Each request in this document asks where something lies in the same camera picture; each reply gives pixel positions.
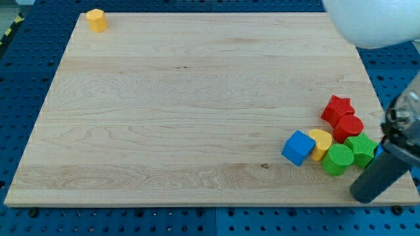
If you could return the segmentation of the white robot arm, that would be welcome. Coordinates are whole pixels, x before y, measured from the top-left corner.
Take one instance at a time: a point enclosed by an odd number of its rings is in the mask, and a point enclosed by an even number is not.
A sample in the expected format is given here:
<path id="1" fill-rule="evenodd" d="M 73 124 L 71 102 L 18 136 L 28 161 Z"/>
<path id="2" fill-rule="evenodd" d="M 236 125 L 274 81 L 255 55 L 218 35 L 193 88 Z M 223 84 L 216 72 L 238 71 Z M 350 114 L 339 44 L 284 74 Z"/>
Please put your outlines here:
<path id="1" fill-rule="evenodd" d="M 333 25 L 351 44 L 378 49 L 419 39 L 419 0 L 323 0 Z"/>

